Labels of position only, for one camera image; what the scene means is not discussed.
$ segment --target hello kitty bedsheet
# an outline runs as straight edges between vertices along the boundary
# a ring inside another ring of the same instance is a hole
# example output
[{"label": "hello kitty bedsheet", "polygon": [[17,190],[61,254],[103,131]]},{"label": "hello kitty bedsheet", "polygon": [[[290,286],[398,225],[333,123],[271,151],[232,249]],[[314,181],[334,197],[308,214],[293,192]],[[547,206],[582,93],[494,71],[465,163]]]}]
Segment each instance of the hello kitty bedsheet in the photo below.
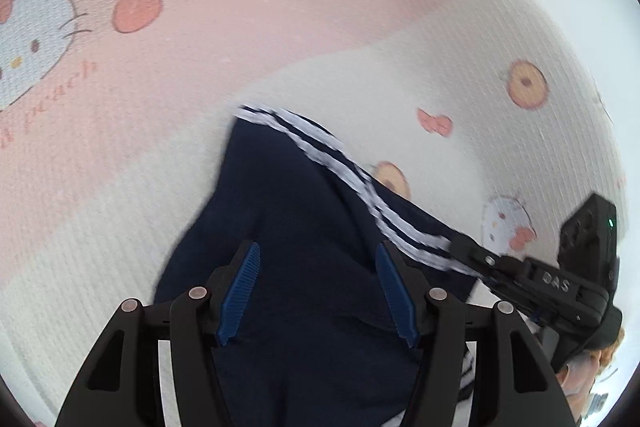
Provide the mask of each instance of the hello kitty bedsheet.
[{"label": "hello kitty bedsheet", "polygon": [[533,0],[0,0],[0,373],[35,421],[150,299],[242,102],[496,253],[552,261],[592,190],[624,233],[606,110]]}]

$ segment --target navy blue fabric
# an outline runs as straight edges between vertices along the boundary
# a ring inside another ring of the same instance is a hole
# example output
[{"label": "navy blue fabric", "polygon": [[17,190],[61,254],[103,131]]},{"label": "navy blue fabric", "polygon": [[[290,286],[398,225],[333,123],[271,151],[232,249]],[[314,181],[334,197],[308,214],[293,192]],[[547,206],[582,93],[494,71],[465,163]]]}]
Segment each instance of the navy blue fabric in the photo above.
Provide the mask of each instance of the navy blue fabric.
[{"label": "navy blue fabric", "polygon": [[[452,233],[376,189],[419,230]],[[398,337],[375,272],[384,238],[358,195],[289,137],[236,121],[216,190],[154,298],[170,301],[204,284],[242,240],[260,245],[260,274],[238,334],[213,350],[236,427],[379,427],[406,407],[421,352]],[[432,285],[463,300],[475,283],[419,266]]]}]

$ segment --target screw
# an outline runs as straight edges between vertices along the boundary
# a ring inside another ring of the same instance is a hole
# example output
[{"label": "screw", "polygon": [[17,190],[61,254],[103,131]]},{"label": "screw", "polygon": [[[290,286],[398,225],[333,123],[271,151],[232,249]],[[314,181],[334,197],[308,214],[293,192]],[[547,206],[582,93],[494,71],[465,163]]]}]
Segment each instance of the screw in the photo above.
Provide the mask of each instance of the screw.
[{"label": "screw", "polygon": [[189,290],[189,296],[192,299],[202,299],[207,296],[207,289],[203,286],[196,286]]},{"label": "screw", "polygon": [[513,313],[513,304],[507,301],[500,301],[498,302],[498,309],[505,315],[509,315]]},{"label": "screw", "polygon": [[127,299],[120,306],[124,312],[132,312],[138,307],[138,301],[135,299]]},{"label": "screw", "polygon": [[429,296],[436,301],[444,301],[447,298],[447,292],[442,288],[431,288],[429,290]]}]

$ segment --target white background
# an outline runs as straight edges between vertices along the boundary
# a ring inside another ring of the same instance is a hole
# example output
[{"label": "white background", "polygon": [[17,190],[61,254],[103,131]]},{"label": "white background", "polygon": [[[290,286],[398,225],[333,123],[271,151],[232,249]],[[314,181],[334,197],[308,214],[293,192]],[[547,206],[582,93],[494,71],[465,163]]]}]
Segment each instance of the white background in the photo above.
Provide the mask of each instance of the white background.
[{"label": "white background", "polygon": [[640,361],[640,5],[637,0],[537,1],[593,75],[614,123],[628,178],[630,225],[618,244],[622,265],[616,294],[616,304],[625,310],[627,336],[613,364],[618,371],[593,388],[594,393],[609,393],[602,412],[582,422],[593,427],[609,412]]}]

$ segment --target black and white striped fabric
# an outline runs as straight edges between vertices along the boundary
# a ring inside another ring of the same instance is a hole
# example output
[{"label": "black and white striped fabric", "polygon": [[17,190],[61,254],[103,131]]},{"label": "black and white striped fabric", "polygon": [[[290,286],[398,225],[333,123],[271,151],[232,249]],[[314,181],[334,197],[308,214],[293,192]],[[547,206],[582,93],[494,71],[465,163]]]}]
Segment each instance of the black and white striped fabric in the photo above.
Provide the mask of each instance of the black and white striped fabric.
[{"label": "black and white striped fabric", "polygon": [[[318,124],[238,109],[216,190],[175,248],[154,301],[228,264],[245,239],[260,274],[238,334],[212,352],[236,427],[393,427],[422,353],[398,337],[374,252],[384,238],[465,301],[475,274],[450,259],[454,233],[358,167]],[[473,386],[465,355],[460,400]]]}]

